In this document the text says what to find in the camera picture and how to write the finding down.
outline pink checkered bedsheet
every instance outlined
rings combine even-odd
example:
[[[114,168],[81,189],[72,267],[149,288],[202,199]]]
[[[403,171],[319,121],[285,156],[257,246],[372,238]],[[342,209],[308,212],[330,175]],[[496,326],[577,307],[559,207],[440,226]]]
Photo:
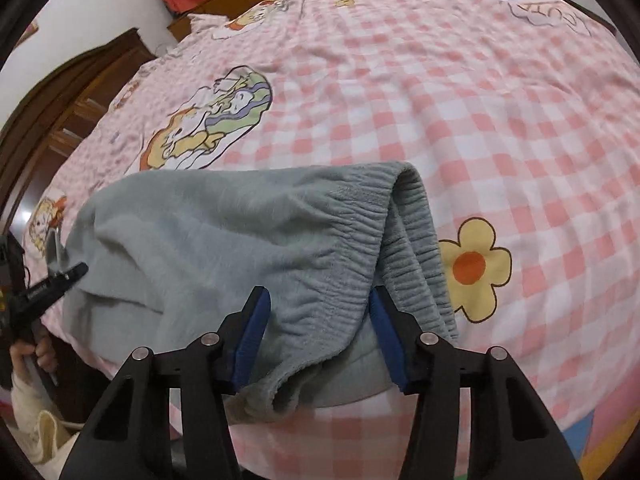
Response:
[[[63,214],[64,240],[91,193],[135,171],[408,160],[460,345],[507,348],[564,429],[640,358],[639,88],[615,38],[559,0],[265,0],[143,66],[34,218]],[[40,235],[24,240],[34,278]],[[113,374],[61,319],[44,321]],[[395,478],[414,402],[301,410],[234,427],[234,444],[273,479]]]

